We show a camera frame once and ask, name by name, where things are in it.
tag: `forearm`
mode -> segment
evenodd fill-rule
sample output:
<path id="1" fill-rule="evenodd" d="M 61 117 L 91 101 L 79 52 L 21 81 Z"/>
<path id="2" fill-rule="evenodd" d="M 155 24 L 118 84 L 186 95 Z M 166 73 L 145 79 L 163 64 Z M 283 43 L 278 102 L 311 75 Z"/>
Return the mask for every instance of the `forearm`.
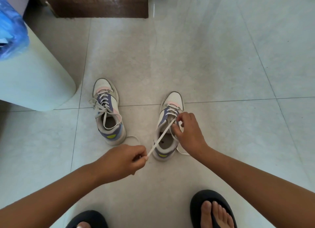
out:
<path id="1" fill-rule="evenodd" d="M 196 159 L 212 170 L 277 228 L 310 227 L 315 194 L 207 147 Z"/>
<path id="2" fill-rule="evenodd" d="M 0 210 L 2 227 L 51 226 L 75 202 L 99 184 L 91 165 L 85 165 L 41 190 Z"/>

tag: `person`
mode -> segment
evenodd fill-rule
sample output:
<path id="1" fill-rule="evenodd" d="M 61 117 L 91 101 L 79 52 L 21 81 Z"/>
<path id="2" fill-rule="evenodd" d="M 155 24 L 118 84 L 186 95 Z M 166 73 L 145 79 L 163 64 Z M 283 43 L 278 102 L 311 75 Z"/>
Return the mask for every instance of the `person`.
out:
<path id="1" fill-rule="evenodd" d="M 212 149 L 205 142 L 194 114 L 181 113 L 177 121 L 183 122 L 184 131 L 175 124 L 172 130 L 182 147 L 229 184 L 275 227 L 315 226 L 313 192 Z M 90 191 L 135 174 L 145 166 L 147 160 L 144 146 L 123 144 L 112 148 L 95 162 L 1 209 L 1 226 L 49 227 Z M 194 227 L 237 227 L 227 202 L 214 191 L 197 193 L 192 198 L 190 208 Z M 105 219 L 95 211 L 83 212 L 71 222 L 67 227 L 107 227 Z"/>

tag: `wooden panel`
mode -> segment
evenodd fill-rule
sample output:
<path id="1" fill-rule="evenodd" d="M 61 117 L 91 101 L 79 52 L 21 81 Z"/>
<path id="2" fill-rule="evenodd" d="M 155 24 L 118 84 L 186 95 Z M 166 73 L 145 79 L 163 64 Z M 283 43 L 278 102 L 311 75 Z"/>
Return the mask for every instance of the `wooden panel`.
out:
<path id="1" fill-rule="evenodd" d="M 148 0 L 47 0 L 59 17 L 148 18 Z"/>

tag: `person's left arm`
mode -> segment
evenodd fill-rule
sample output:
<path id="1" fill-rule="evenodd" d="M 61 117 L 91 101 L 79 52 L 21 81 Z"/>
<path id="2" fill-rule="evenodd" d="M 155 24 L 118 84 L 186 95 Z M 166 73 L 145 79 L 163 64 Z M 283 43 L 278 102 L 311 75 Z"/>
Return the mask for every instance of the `person's left arm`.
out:
<path id="1" fill-rule="evenodd" d="M 50 227 L 74 203 L 96 187 L 120 180 L 144 167 L 144 146 L 120 145 L 97 161 L 84 165 L 58 181 L 0 210 L 1 227 Z"/>

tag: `black sandal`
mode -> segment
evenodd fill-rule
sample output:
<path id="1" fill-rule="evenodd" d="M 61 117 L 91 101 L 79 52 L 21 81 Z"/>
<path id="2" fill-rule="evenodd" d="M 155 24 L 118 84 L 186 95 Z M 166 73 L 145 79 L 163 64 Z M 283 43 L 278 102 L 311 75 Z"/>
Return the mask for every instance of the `black sandal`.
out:
<path id="1" fill-rule="evenodd" d="M 202 190 L 197 192 L 190 202 L 190 217 L 192 226 L 194 228 L 201 228 L 200 227 L 200 220 L 201 220 L 201 205 L 204 201 L 218 202 L 223 208 L 225 208 L 226 212 L 232 217 L 234 222 L 234 228 L 237 228 L 236 221 L 234 219 L 233 212 L 227 203 L 227 201 L 221 196 L 219 193 L 212 191 L 212 190 Z M 211 211 L 211 219 L 212 219 L 212 227 L 213 228 L 220 228 L 218 223 L 215 220 L 215 217 Z"/>
<path id="2" fill-rule="evenodd" d="M 106 220 L 101 213 L 97 211 L 84 211 L 75 216 L 65 228 L 77 228 L 80 222 L 89 223 L 91 228 L 108 228 Z"/>

